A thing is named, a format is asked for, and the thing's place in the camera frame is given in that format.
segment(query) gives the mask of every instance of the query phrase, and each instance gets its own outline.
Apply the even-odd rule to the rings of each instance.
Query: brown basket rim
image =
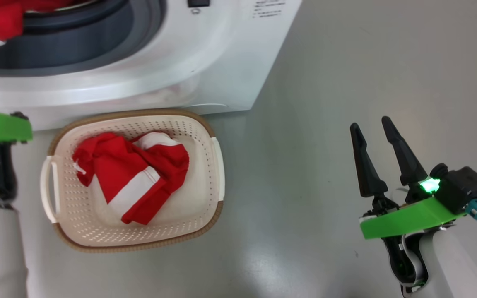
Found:
[[[55,151],[56,151],[56,147],[58,146],[58,143],[60,142],[61,138],[63,138],[65,134],[67,134],[69,131],[73,130],[76,127],[91,124],[91,123],[96,123],[96,122],[113,120],[113,119],[140,117],[140,116],[149,116],[149,115],[179,115],[179,116],[185,116],[185,117],[193,118],[194,120],[200,122],[204,126],[204,128],[209,133],[210,137],[214,137],[214,132],[213,132],[212,128],[210,127],[210,125],[207,123],[207,121],[205,121],[204,118],[200,117],[200,115],[197,115],[197,114],[192,113],[190,111],[174,110],[174,109],[123,111],[123,112],[117,112],[117,113],[97,115],[97,116],[94,116],[94,117],[89,117],[89,118],[86,118],[86,119],[74,121],[74,122],[66,125],[61,130],[61,132],[51,142],[51,145],[49,146],[47,154],[50,155],[50,156],[54,155]],[[165,245],[172,245],[174,243],[187,241],[187,240],[199,237],[202,234],[205,234],[218,221],[218,218],[220,217],[220,214],[222,213],[222,208],[223,207],[224,207],[224,202],[223,201],[218,202],[217,206],[216,206],[216,210],[214,211],[214,215],[212,216],[210,221],[205,226],[203,226],[201,229],[199,229],[195,232],[191,232],[189,234],[185,234],[185,235],[182,235],[182,236],[177,236],[177,237],[170,238],[170,239],[164,239],[164,240],[148,242],[148,243],[141,243],[141,244],[138,244],[138,245],[90,247],[90,246],[80,245],[80,244],[76,243],[75,241],[73,241],[71,238],[69,238],[65,234],[64,229],[62,229],[60,223],[53,223],[53,228],[55,229],[56,234],[61,238],[61,240],[64,241],[64,243],[66,243],[69,247],[71,247],[72,249],[75,249],[77,251],[87,252],[87,253],[113,253],[113,252],[136,251],[136,250],[162,247],[162,246],[165,246]]]

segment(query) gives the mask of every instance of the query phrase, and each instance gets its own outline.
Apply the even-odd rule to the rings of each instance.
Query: white washing machine panel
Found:
[[[134,55],[77,73],[0,77],[0,112],[21,111],[35,130],[98,113],[187,107],[250,109],[301,0],[168,0],[157,36]]]

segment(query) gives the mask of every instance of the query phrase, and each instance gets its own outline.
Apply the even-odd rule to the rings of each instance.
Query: red garment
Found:
[[[72,159],[83,171],[77,174],[83,185],[96,175],[108,206],[124,223],[148,224],[189,168],[185,147],[162,132],[131,141],[107,132],[83,141]]]
[[[23,13],[51,12],[83,0],[0,0],[0,40],[23,34]]]

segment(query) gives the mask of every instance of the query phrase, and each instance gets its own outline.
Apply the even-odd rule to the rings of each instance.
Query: washing machine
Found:
[[[301,0],[91,0],[28,12],[0,47],[0,112],[34,130],[123,110],[250,109]]]

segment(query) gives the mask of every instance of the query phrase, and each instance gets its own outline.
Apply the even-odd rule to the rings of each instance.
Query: gray floor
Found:
[[[37,133],[15,155],[31,298],[400,297],[382,243],[358,227],[371,200],[359,196],[349,125],[360,123],[390,189],[400,173],[383,115],[427,171],[439,162],[477,170],[470,5],[304,3],[254,108],[208,116],[227,191],[218,223],[192,241],[116,255],[65,246],[38,194],[55,132]],[[477,223],[461,219],[452,232],[477,263]]]

